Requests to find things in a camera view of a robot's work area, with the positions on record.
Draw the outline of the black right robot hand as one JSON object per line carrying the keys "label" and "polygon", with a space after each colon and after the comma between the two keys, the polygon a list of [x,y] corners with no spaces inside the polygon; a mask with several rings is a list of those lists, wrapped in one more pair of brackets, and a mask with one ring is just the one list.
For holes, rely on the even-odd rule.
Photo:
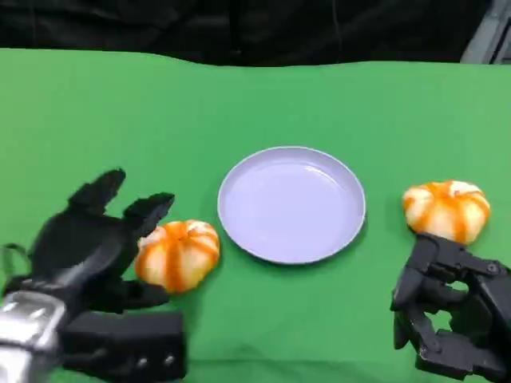
{"label": "black right robot hand", "polygon": [[421,371],[459,381],[510,380],[510,269],[421,233],[392,293],[394,348]]}

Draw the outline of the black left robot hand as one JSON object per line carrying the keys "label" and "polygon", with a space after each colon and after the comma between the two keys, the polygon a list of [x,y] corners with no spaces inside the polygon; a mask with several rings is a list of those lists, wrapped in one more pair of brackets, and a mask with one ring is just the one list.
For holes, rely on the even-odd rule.
{"label": "black left robot hand", "polygon": [[44,224],[29,252],[31,287],[77,312],[120,314],[168,302],[163,287],[125,281],[123,274],[138,254],[139,239],[156,229],[175,196],[157,193],[137,199],[120,218],[107,216],[106,206],[124,180],[125,172],[113,169],[83,184]]}

